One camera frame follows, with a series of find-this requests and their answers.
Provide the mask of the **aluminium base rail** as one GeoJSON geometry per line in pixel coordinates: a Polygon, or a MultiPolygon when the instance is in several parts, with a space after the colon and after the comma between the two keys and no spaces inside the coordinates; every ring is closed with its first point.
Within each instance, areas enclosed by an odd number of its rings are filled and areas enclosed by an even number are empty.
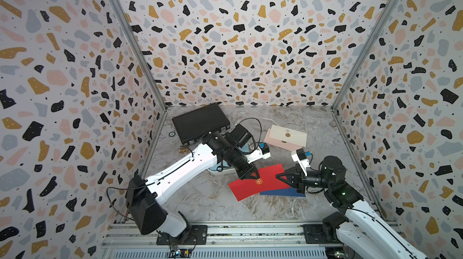
{"type": "Polygon", "coordinates": [[[135,224],[113,224],[102,243],[102,259],[362,259],[343,243],[306,244],[302,225],[320,221],[195,222],[207,225],[205,245],[158,246],[154,232],[135,224]]]}

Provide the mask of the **dark blue envelope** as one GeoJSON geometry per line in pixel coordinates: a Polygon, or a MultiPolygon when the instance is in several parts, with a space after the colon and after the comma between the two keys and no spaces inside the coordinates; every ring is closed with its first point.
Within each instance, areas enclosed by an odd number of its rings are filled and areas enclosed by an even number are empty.
{"type": "Polygon", "coordinates": [[[263,195],[263,196],[287,196],[287,197],[298,197],[298,198],[304,198],[306,196],[303,193],[298,193],[294,188],[279,189],[279,190],[267,190],[267,191],[260,192],[260,195],[263,195]]]}

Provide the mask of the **black briefcase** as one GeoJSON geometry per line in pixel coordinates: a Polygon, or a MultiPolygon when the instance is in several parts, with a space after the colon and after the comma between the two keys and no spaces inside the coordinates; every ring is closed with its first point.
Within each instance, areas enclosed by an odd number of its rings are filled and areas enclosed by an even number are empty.
{"type": "Polygon", "coordinates": [[[195,109],[172,118],[182,145],[191,145],[208,133],[230,129],[230,121],[218,103],[195,109]]]}

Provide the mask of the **red envelope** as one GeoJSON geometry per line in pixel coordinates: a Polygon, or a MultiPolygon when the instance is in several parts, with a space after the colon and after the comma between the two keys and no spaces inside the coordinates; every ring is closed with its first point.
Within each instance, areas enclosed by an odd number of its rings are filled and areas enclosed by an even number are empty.
{"type": "Polygon", "coordinates": [[[282,164],[263,167],[259,169],[259,179],[238,179],[231,182],[229,184],[229,188],[238,201],[242,201],[260,192],[289,189],[289,185],[276,178],[277,174],[283,172],[284,170],[282,164]]]}

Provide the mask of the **small brass fitting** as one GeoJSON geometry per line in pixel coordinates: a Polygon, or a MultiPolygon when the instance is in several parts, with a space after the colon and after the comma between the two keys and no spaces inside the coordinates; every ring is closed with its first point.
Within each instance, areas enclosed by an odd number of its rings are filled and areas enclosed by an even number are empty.
{"type": "Polygon", "coordinates": [[[180,148],[178,151],[180,154],[190,153],[189,148],[180,148]]]}

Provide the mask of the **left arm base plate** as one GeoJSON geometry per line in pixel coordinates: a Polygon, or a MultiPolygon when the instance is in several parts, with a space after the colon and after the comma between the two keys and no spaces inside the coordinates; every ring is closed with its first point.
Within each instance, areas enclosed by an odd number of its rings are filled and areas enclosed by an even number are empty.
{"type": "Polygon", "coordinates": [[[177,237],[172,237],[162,232],[161,235],[157,237],[156,245],[205,245],[207,241],[207,231],[207,225],[193,225],[187,227],[187,229],[177,237]]]}

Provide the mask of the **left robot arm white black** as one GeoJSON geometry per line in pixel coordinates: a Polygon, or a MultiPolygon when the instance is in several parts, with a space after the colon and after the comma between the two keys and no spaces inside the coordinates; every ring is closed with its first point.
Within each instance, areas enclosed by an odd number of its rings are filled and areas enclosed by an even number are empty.
{"type": "Polygon", "coordinates": [[[159,231],[185,240],[191,225],[181,213],[170,213],[162,206],[178,189],[211,167],[224,165],[236,171],[239,179],[260,178],[254,162],[270,157],[266,143],[258,143],[238,124],[231,132],[209,132],[187,156],[159,173],[134,176],[126,191],[126,206],[142,235],[159,231]]]}

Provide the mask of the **white storage box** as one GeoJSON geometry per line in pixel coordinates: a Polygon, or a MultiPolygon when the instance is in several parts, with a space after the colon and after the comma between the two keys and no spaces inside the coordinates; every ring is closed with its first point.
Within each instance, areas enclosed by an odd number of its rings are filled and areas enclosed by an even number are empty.
{"type": "Polygon", "coordinates": [[[208,168],[208,171],[212,175],[225,175],[228,173],[235,173],[235,169],[232,166],[229,166],[229,164],[226,161],[222,161],[221,163],[208,168]]]}

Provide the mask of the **left corner aluminium post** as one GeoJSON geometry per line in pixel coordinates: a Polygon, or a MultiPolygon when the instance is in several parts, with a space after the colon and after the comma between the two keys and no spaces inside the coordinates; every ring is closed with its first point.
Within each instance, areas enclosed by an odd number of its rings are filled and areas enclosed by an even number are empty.
{"type": "Polygon", "coordinates": [[[147,79],[147,83],[150,86],[151,90],[153,91],[154,97],[156,99],[157,105],[160,106],[163,113],[166,112],[166,105],[162,99],[162,96],[159,92],[157,84],[153,78],[153,75],[148,67],[148,63],[142,54],[142,50],[139,44],[136,41],[136,37],[134,35],[133,30],[131,29],[131,25],[128,22],[127,18],[125,17],[124,9],[119,0],[108,0],[109,5],[113,8],[115,13],[115,18],[119,22],[121,26],[121,30],[124,33],[125,38],[128,41],[133,53],[137,59],[137,62],[140,64],[143,74],[147,79]]]}

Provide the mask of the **right corner aluminium post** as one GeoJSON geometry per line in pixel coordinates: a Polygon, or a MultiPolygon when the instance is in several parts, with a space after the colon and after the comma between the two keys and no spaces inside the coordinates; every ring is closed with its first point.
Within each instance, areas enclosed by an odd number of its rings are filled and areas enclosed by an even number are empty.
{"type": "Polygon", "coordinates": [[[379,38],[381,35],[385,25],[389,21],[389,18],[391,17],[394,8],[396,7],[397,3],[400,0],[388,0],[386,6],[384,7],[384,10],[382,11],[379,19],[375,23],[374,27],[371,30],[370,35],[368,36],[364,47],[361,49],[358,58],[356,59],[355,63],[353,64],[353,67],[351,71],[349,72],[348,76],[346,77],[346,80],[344,84],[341,87],[340,92],[337,94],[336,99],[331,106],[331,111],[335,113],[335,110],[341,105],[341,101],[344,97],[344,95],[348,92],[350,85],[352,84],[354,78],[356,77],[357,73],[360,71],[360,68],[364,61],[367,59],[370,51],[375,45],[375,41],[379,38]]]}

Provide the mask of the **pink envelope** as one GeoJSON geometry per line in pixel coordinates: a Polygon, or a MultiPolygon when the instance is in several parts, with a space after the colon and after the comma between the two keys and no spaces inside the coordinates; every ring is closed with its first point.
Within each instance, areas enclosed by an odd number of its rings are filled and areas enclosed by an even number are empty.
{"type": "Polygon", "coordinates": [[[288,142],[284,142],[284,141],[281,141],[281,140],[273,139],[273,138],[270,137],[270,134],[271,134],[271,130],[268,130],[267,133],[266,133],[266,136],[264,138],[264,142],[267,143],[268,145],[275,146],[275,147],[278,147],[278,148],[282,148],[282,149],[285,149],[285,150],[288,150],[288,151],[296,151],[296,150],[302,148],[302,146],[298,146],[298,145],[295,145],[295,144],[292,144],[292,143],[288,143],[288,142]]]}

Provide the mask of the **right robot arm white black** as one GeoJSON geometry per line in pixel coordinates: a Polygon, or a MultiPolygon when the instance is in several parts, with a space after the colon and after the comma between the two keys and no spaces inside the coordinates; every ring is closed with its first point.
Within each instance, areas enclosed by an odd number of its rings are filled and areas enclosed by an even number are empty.
{"type": "Polygon", "coordinates": [[[345,180],[346,168],[335,156],[326,156],[316,171],[306,154],[296,154],[296,165],[276,178],[303,193],[309,187],[323,191],[336,212],[323,219],[326,241],[339,241],[363,259],[425,259],[378,215],[364,197],[345,180]]]}

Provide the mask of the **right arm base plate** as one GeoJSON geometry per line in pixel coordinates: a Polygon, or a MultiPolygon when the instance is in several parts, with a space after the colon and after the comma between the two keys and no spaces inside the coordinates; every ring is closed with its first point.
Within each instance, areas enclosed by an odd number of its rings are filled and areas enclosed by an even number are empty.
{"type": "Polygon", "coordinates": [[[302,225],[306,244],[340,243],[333,228],[323,224],[302,225]]]}

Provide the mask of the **corner aluminium post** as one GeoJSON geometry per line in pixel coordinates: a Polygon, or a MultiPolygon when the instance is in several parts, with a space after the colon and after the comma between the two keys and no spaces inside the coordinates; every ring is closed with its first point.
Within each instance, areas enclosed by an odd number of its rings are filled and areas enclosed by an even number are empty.
{"type": "Polygon", "coordinates": [[[119,0],[108,0],[109,5],[113,8],[115,13],[115,18],[119,22],[121,26],[121,30],[124,33],[125,38],[128,41],[133,53],[137,59],[137,62],[140,64],[143,74],[147,79],[147,83],[150,86],[151,90],[153,91],[154,97],[156,99],[157,105],[160,106],[163,113],[166,112],[166,105],[162,99],[162,96],[159,92],[157,84],[153,78],[153,75],[148,67],[148,63],[142,54],[142,50],[139,44],[136,41],[136,37],[134,35],[133,30],[131,29],[131,25],[128,22],[127,18],[125,17],[124,9],[119,0]]]}
{"type": "Polygon", "coordinates": [[[356,77],[357,73],[360,71],[360,68],[364,61],[367,59],[370,51],[375,45],[375,41],[379,38],[381,35],[385,25],[389,21],[389,18],[391,17],[394,8],[396,7],[397,3],[400,0],[388,0],[386,6],[384,7],[384,10],[382,11],[379,19],[375,23],[374,27],[371,30],[370,35],[368,36],[364,47],[361,49],[358,58],[356,59],[355,63],[353,64],[353,67],[351,71],[349,72],[348,76],[346,77],[346,80],[344,84],[341,87],[340,92],[337,94],[336,99],[331,106],[331,111],[335,113],[335,110],[341,105],[341,101],[344,97],[344,95],[348,92],[350,85],[352,84],[354,78],[356,77]]]}

